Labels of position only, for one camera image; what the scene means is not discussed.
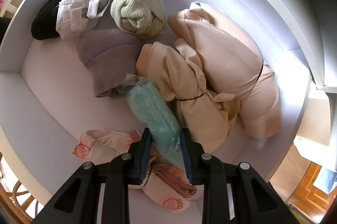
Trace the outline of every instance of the peach fabric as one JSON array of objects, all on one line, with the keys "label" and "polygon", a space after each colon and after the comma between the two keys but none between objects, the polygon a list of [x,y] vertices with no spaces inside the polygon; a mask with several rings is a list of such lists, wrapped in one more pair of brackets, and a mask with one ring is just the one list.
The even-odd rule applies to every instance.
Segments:
[{"label": "peach fabric", "polygon": [[[88,130],[80,137],[73,154],[95,165],[110,162],[113,158],[129,150],[131,143],[140,140],[136,130],[128,134],[110,130]],[[150,163],[161,161],[158,152],[152,148]],[[186,173],[169,164],[149,165],[142,185],[129,185],[133,189],[142,189],[153,201],[171,213],[178,213],[190,205],[188,198],[197,193],[197,188],[188,183]]]},{"label": "peach fabric", "polygon": [[184,198],[192,198],[197,192],[195,186],[181,180],[177,174],[183,171],[175,166],[157,164],[152,167],[152,172]]},{"label": "peach fabric", "polygon": [[206,90],[201,61],[195,50],[183,39],[179,39],[176,46],[180,54],[158,42],[145,45],[137,61],[137,74],[149,78],[165,101],[178,99],[178,120],[180,123],[185,120],[193,141],[211,153],[226,140],[234,125],[239,99],[234,94]]},{"label": "peach fabric", "polygon": [[238,95],[239,114],[250,136],[265,138],[279,130],[275,74],[245,30],[225,13],[199,2],[170,15],[167,23],[198,53],[214,91]]}]

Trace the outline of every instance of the knit beanie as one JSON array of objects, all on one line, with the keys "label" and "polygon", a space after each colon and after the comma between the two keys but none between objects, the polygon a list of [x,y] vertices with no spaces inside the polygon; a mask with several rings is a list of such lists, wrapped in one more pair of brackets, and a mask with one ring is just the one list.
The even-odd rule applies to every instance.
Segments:
[{"label": "knit beanie", "polygon": [[126,93],[127,73],[136,74],[140,39],[118,28],[82,32],[77,43],[79,59],[90,71],[96,98],[116,98]]},{"label": "knit beanie", "polygon": [[113,0],[111,16],[121,30],[135,36],[155,36],[166,26],[163,0]]},{"label": "knit beanie", "polygon": [[49,0],[38,12],[35,17],[31,32],[34,39],[45,40],[57,38],[59,33],[56,31],[56,19],[58,5],[62,0]]}]

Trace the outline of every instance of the metal screw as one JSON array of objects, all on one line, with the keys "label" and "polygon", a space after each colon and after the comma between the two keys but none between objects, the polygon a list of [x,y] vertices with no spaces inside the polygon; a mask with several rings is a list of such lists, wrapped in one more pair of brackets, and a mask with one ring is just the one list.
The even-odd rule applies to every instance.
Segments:
[{"label": "metal screw", "polygon": [[92,167],[92,163],[87,161],[87,162],[83,163],[82,167],[83,167],[83,169],[88,170]]},{"label": "metal screw", "polygon": [[124,154],[121,156],[121,158],[122,158],[123,160],[128,160],[128,159],[131,159],[131,155],[130,155],[129,153],[124,153]]},{"label": "metal screw", "polygon": [[209,159],[212,158],[212,155],[209,154],[209,153],[203,153],[203,154],[201,155],[201,157],[202,157],[203,159],[205,159],[205,160],[209,160]]},{"label": "metal screw", "polygon": [[248,163],[246,163],[246,162],[242,162],[240,164],[240,167],[241,167],[241,169],[248,170],[249,167],[250,167],[250,165]]}]

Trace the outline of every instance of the light green knit hat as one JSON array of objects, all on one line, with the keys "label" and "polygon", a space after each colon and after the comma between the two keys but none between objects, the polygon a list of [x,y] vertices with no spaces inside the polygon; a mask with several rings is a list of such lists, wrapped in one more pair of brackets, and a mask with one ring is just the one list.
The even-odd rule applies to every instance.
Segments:
[{"label": "light green knit hat", "polygon": [[166,26],[163,0],[113,0],[110,13],[121,30],[135,36],[155,36]]}]

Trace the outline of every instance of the wooden furniture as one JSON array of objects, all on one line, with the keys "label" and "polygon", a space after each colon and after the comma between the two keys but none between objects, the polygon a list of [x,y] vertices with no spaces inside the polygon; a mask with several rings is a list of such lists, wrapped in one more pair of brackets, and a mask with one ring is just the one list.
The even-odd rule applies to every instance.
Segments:
[{"label": "wooden furniture", "polygon": [[[28,191],[19,192],[21,182],[18,180],[13,188],[13,191],[5,189],[3,182],[0,183],[0,204],[8,216],[8,218],[15,224],[29,224],[33,219],[26,213],[28,206],[35,200],[30,194],[28,198],[21,204],[18,202],[17,197],[25,194],[29,194]],[[38,214],[39,202],[35,200],[35,216]]]},{"label": "wooden furniture", "polygon": [[285,203],[301,182],[309,165],[310,161],[301,157],[296,147],[292,145],[269,181]]},{"label": "wooden furniture", "polygon": [[289,198],[292,204],[318,223],[325,216],[337,194],[337,188],[327,195],[313,185],[320,169],[321,166],[312,162],[300,184]]}]

